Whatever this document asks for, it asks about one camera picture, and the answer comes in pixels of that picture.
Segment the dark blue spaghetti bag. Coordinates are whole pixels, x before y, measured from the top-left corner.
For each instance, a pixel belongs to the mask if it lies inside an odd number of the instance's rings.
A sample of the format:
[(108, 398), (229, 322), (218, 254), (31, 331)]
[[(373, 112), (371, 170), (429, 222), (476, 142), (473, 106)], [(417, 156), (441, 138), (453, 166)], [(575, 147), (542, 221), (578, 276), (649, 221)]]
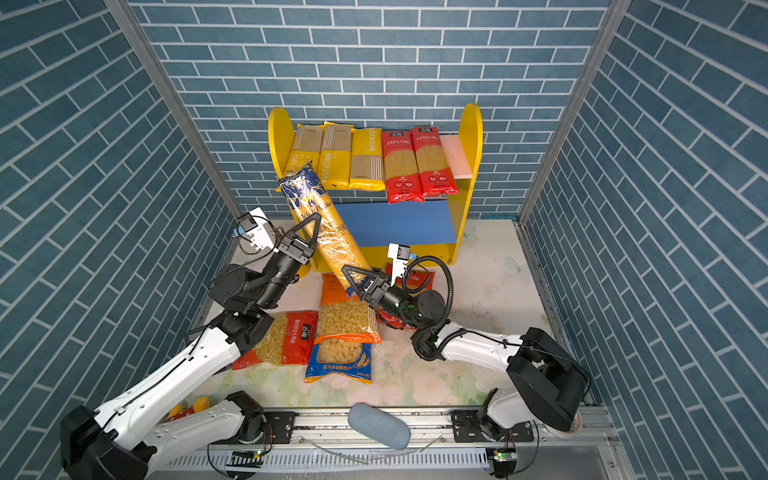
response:
[(355, 265), (369, 270), (361, 249), (341, 219), (329, 194), (312, 166), (307, 164), (296, 173), (278, 180), (290, 210), (301, 221), (312, 213), (322, 216), (318, 250), (343, 288), (349, 286), (342, 274), (344, 265)]

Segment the orange macaroni bag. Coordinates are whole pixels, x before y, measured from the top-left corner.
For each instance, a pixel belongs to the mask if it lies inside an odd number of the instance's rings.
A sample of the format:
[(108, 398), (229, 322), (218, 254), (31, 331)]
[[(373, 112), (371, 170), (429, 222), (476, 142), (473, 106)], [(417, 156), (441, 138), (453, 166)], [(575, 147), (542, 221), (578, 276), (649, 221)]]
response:
[(356, 296), (348, 296), (333, 274), (324, 274), (322, 279), (315, 343), (326, 340), (380, 343), (375, 312), (368, 304)]

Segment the yellow spaghetti bag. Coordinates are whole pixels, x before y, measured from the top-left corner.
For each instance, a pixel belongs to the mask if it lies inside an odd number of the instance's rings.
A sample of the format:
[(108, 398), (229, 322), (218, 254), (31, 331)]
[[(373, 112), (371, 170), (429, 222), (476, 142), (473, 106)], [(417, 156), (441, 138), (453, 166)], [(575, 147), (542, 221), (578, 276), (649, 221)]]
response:
[(317, 173), (328, 190), (350, 189), (352, 137), (351, 125), (324, 125)]
[(293, 132), (291, 146), (287, 147), (287, 126), (271, 125), (270, 148), (277, 177), (290, 176), (307, 164), (317, 170), (324, 132), (321, 125), (299, 125)]
[(349, 186), (353, 190), (384, 191), (384, 166), (380, 128), (352, 132)]

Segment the red spaghetti bag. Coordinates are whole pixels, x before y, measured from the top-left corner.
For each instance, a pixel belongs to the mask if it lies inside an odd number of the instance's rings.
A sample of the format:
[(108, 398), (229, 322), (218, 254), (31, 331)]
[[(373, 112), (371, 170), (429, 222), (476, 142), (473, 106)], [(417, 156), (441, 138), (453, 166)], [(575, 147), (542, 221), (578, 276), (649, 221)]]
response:
[(385, 131), (381, 138), (388, 203), (423, 202), (423, 190), (410, 133)]
[(416, 127), (410, 131), (423, 196), (451, 196), (459, 193), (436, 127)]

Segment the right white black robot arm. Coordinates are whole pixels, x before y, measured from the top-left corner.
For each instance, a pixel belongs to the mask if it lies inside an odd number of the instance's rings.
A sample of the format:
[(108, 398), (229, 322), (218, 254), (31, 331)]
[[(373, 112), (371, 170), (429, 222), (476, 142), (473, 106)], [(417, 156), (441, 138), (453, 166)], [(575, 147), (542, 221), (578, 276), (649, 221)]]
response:
[(411, 345), (422, 360), (466, 362), (509, 377), (512, 386), (491, 389), (478, 413), (486, 435), (497, 436), (534, 419), (551, 431), (571, 432), (592, 384), (589, 372), (542, 329), (531, 327), (522, 335), (502, 335), (451, 321), (454, 281), (441, 259), (419, 257), (403, 275), (423, 263), (442, 270), (445, 296), (424, 287), (410, 288), (406, 279), (397, 285), (380, 269), (345, 265), (341, 272), (358, 299), (413, 329)]

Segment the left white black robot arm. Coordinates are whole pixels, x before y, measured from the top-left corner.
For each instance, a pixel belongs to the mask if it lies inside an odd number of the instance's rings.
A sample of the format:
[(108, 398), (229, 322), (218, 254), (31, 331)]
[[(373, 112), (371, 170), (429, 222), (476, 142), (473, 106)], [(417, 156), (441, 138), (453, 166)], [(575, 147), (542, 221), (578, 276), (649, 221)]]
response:
[(196, 339), (124, 393), (94, 410), (78, 406), (62, 419), (61, 463), (70, 478), (144, 479), (219, 440), (256, 444), (267, 439), (263, 408), (244, 392), (180, 419), (168, 415), (264, 338), (273, 323), (270, 310), (317, 249), (321, 222), (313, 213), (286, 231), (261, 271), (224, 267), (209, 290), (223, 310), (199, 328)]

